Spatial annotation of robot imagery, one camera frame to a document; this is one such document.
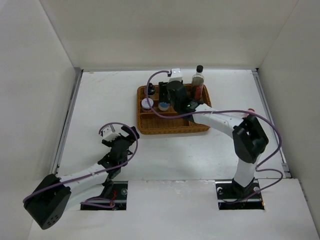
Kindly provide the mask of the small black-capped glass jar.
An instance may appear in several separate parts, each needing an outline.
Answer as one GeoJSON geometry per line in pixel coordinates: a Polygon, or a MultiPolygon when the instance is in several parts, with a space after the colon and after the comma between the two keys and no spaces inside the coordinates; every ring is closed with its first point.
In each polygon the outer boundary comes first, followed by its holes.
{"type": "Polygon", "coordinates": [[[152,98],[156,94],[156,92],[157,92],[157,89],[152,83],[149,83],[146,86],[146,95],[149,96],[150,98],[152,98]]]}

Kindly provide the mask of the silver-lid jar blue label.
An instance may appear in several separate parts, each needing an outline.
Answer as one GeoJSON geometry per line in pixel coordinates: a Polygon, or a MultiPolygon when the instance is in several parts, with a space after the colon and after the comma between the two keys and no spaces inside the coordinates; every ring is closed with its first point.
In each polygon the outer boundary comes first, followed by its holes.
{"type": "Polygon", "coordinates": [[[166,102],[166,101],[159,101],[158,102],[158,108],[160,111],[167,111],[169,108],[170,108],[170,103],[169,102],[166,102]]]}

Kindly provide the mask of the tall soy sauce bottle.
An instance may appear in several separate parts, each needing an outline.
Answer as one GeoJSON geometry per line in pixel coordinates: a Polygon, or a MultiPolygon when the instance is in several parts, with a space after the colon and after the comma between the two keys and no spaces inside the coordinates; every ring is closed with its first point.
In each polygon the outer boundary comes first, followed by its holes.
{"type": "Polygon", "coordinates": [[[196,67],[196,73],[192,76],[191,81],[191,96],[196,101],[199,101],[202,96],[203,86],[205,78],[203,76],[204,67],[202,65],[198,65],[196,67]]]}

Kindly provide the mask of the white-lid spice jar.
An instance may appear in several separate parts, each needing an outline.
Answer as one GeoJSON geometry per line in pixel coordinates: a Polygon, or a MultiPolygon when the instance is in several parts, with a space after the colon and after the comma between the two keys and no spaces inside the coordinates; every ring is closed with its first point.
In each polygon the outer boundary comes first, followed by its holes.
{"type": "Polygon", "coordinates": [[[151,112],[153,106],[154,106],[154,101],[151,98],[144,98],[141,101],[141,108],[144,113],[151,112]]]}

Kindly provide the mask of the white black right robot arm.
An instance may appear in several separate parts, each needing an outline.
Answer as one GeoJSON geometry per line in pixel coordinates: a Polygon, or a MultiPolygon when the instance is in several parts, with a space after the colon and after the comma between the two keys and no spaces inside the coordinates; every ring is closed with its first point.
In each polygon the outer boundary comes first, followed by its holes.
{"type": "Polygon", "coordinates": [[[204,102],[191,98],[183,83],[177,80],[159,83],[159,100],[171,104],[187,121],[218,130],[233,140],[238,163],[231,190],[238,198],[249,194],[258,159],[269,143],[257,117],[214,113],[215,110],[204,102]]]}

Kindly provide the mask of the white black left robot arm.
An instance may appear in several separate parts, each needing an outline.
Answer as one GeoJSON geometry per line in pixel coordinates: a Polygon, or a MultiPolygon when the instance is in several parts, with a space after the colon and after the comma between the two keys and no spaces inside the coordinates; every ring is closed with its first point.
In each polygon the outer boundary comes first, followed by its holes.
{"type": "Polygon", "coordinates": [[[109,123],[99,130],[102,144],[110,148],[101,160],[74,174],[47,175],[22,201],[24,209],[42,230],[53,227],[68,208],[77,204],[97,207],[94,200],[105,200],[112,195],[113,179],[136,154],[130,147],[137,145],[140,138],[135,126],[121,124],[125,135],[116,132],[113,126],[109,123]]]}

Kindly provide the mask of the brown wicker divided tray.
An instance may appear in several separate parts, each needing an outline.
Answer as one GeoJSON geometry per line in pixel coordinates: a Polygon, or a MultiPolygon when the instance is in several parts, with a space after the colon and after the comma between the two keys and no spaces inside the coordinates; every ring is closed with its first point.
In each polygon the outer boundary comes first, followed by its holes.
{"type": "MultiPolygon", "coordinates": [[[[159,86],[155,85],[156,93],[152,97],[154,109],[161,115],[167,117],[177,116],[172,105],[166,111],[158,108],[159,103],[159,86]]],[[[142,100],[146,97],[145,86],[140,86],[136,93],[136,125],[141,134],[144,135],[162,135],[162,134],[189,134],[200,133],[209,130],[209,127],[203,124],[197,124],[184,118],[167,119],[157,116],[154,112],[144,111],[142,100]]],[[[210,95],[207,87],[204,85],[202,89],[201,101],[212,106],[210,95]]]]}

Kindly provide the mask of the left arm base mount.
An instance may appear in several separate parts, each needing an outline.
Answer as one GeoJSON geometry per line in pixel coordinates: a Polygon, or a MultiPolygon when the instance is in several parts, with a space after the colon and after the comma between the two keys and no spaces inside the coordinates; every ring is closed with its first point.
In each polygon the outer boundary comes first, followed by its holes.
{"type": "Polygon", "coordinates": [[[81,211],[125,211],[127,209],[128,181],[113,181],[104,186],[99,196],[80,204],[81,211]]]}

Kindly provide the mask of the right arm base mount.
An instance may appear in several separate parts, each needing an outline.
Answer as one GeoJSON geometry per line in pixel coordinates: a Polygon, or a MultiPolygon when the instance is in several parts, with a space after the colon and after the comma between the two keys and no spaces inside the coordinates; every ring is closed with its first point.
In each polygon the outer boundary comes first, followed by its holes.
{"type": "Polygon", "coordinates": [[[219,210],[264,210],[264,202],[257,180],[244,191],[236,190],[231,180],[215,182],[219,210]]]}

